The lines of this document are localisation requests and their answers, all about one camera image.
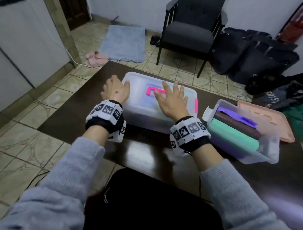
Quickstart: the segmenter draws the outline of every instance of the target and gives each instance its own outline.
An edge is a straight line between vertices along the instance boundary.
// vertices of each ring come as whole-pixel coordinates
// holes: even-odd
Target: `blue rug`
[[[127,62],[144,62],[145,28],[110,25],[99,52],[109,59]]]

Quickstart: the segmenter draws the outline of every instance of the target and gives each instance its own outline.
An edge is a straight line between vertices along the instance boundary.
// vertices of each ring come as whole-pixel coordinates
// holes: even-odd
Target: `table surface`
[[[85,118],[100,103],[100,91],[111,75],[120,80],[127,72],[137,72],[168,79],[109,61],[84,86],[69,98],[38,130],[64,142],[72,143],[85,132]],[[236,101],[197,88],[198,117],[207,106],[214,108],[219,99]],[[199,173],[191,157],[175,157],[169,136],[127,125],[122,143],[107,142],[105,158],[148,176],[199,195]],[[303,151],[300,143],[280,144],[277,164],[244,165],[218,149],[247,180],[259,197],[292,229],[303,226]],[[209,200],[201,189],[201,197]]]

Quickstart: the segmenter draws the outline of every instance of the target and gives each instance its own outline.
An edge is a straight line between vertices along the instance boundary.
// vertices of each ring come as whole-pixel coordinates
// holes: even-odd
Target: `peach plastic tray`
[[[246,101],[238,101],[237,106],[256,116],[264,118],[271,124],[278,126],[280,140],[289,143],[295,142],[294,134],[292,133],[290,125],[283,113],[259,105],[254,105]]]

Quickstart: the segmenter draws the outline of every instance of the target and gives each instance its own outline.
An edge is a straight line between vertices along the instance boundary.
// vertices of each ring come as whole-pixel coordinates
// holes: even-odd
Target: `chair leg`
[[[160,55],[161,55],[161,50],[162,50],[162,48],[161,48],[161,47],[159,47],[159,52],[158,52],[158,58],[157,58],[157,63],[156,63],[156,65],[158,65],[158,64],[159,64]]]
[[[203,61],[202,66],[201,66],[201,69],[199,70],[199,73],[198,73],[198,75],[197,75],[197,78],[200,77],[200,74],[201,74],[201,72],[202,72],[202,70],[203,70],[203,68],[204,68],[204,66],[205,66],[205,64],[206,64],[206,62],[207,62],[207,58],[205,58],[205,60]]]

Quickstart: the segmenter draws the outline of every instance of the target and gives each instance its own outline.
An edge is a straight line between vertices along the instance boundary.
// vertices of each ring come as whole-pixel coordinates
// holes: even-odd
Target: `brown door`
[[[59,0],[70,30],[89,21],[86,0]]]

